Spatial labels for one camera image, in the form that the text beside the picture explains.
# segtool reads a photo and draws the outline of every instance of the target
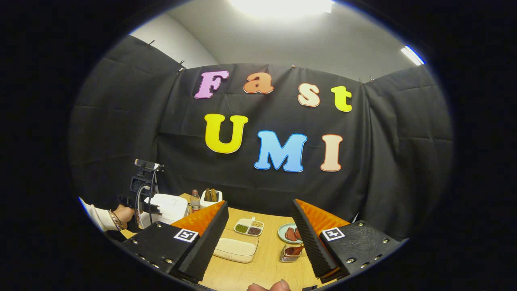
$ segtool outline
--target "person's hand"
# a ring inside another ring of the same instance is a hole
[[[117,215],[124,229],[127,229],[128,222],[133,218],[135,210],[131,207],[125,207],[124,205],[119,204],[117,209],[113,211],[113,213]]]
[[[268,291],[268,289],[253,283],[248,286],[248,291]],[[291,289],[289,288],[289,284],[284,281],[284,279],[281,279],[277,283],[273,284],[269,291],[291,291]]]

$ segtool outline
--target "blue letter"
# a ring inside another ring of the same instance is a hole
[[[259,170],[267,170],[271,168],[268,163],[268,157],[271,157],[273,167],[278,170],[282,166],[285,158],[283,169],[287,172],[301,172],[301,154],[303,153],[303,144],[307,141],[307,137],[301,134],[293,134],[289,137],[285,145],[282,147],[278,141],[277,134],[270,130],[262,130],[258,132],[262,144],[260,146],[260,154],[255,168]]]

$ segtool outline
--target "fluorescent light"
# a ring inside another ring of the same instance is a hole
[[[330,13],[331,0],[230,0],[232,6],[255,16],[290,17]]]
[[[400,50],[403,54],[406,55],[415,65],[420,66],[425,64],[425,62],[414,52],[410,47],[405,46]]]

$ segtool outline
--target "bottle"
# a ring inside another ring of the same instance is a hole
[[[192,196],[190,197],[190,205],[192,205],[192,213],[201,209],[200,200],[201,200],[201,198],[197,194],[197,190],[196,189],[192,190]]]

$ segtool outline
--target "yellow letter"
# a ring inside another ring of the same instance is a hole
[[[300,104],[309,107],[316,107],[320,104],[320,98],[318,97],[320,90],[316,85],[302,83],[298,86],[298,91],[300,92],[298,94]]]
[[[346,98],[351,98],[352,93],[348,92],[345,86],[337,86],[331,88],[330,91],[334,92],[334,104],[337,109],[343,112],[350,112],[352,110],[352,105],[346,103]]]
[[[339,135],[324,135],[322,136],[325,142],[325,161],[320,169],[325,172],[337,172],[341,170],[339,164],[339,143],[343,138]]]
[[[242,132],[244,124],[248,122],[248,118],[242,115],[233,115],[230,121],[233,122],[232,140],[229,143],[222,143],[219,140],[219,131],[224,116],[220,114],[207,114],[206,120],[206,145],[216,153],[231,154],[240,148],[242,143]]]
[[[268,73],[253,73],[246,79],[249,81],[244,84],[244,92],[246,93],[254,94],[260,92],[262,94],[268,94],[273,91],[271,75]]]

